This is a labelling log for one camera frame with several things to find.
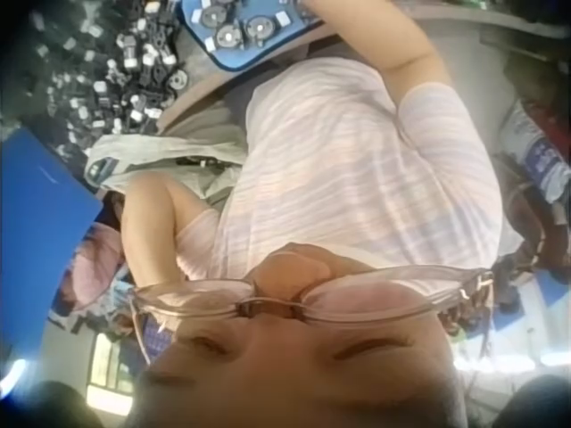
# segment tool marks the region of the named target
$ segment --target eyeglasses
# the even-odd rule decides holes
[[[367,328],[444,312],[482,291],[489,295],[492,284],[492,273],[486,269],[391,267],[309,287],[291,300],[263,296],[256,284],[245,280],[205,280],[139,289],[130,306],[141,351],[150,363],[139,323],[141,313],[152,314],[172,331],[184,320],[253,318],[260,313],[311,325]]]

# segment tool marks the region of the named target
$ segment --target table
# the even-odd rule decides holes
[[[567,27],[530,23],[501,11],[444,4],[439,0],[395,1],[407,15],[416,21],[465,21],[500,26],[524,31],[540,37],[557,39],[571,35],[571,30]],[[323,25],[281,46],[262,61],[269,61],[280,54],[334,35],[335,32],[328,25]],[[179,98],[159,119],[157,125],[161,133],[171,128],[183,114],[196,107],[200,101],[204,100],[216,89],[243,73],[220,69],[187,31],[181,31],[177,41],[177,49],[178,57],[185,59],[184,69],[190,81],[187,90],[179,94]]]

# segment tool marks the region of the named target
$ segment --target blue tray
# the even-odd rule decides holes
[[[210,0],[212,4],[216,4],[216,0]],[[202,24],[193,23],[192,16],[195,10],[203,8],[201,0],[182,0],[181,2],[181,20],[190,34],[201,45],[205,52],[205,40],[214,37],[215,29],[208,29]],[[245,23],[256,16],[275,16],[276,13],[286,11],[289,15],[291,24],[281,28],[266,43],[259,47],[254,42],[248,40],[244,33],[245,47],[244,49],[225,49],[219,47],[216,51],[207,54],[212,60],[223,70],[241,71],[253,66],[256,62],[278,49],[281,45],[307,33],[311,29],[322,24],[321,21],[305,21],[297,12],[294,0],[290,0],[289,4],[281,4],[279,0],[244,0],[241,5],[236,8],[236,18]]]

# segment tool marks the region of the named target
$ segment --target shirt sleeve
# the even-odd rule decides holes
[[[398,116],[405,141],[433,170],[467,233],[479,236],[492,264],[500,244],[501,192],[466,106],[451,87],[427,83],[404,97]]]

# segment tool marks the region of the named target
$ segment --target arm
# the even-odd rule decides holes
[[[426,34],[389,0],[303,2],[381,73],[395,104],[423,83],[451,84]]]

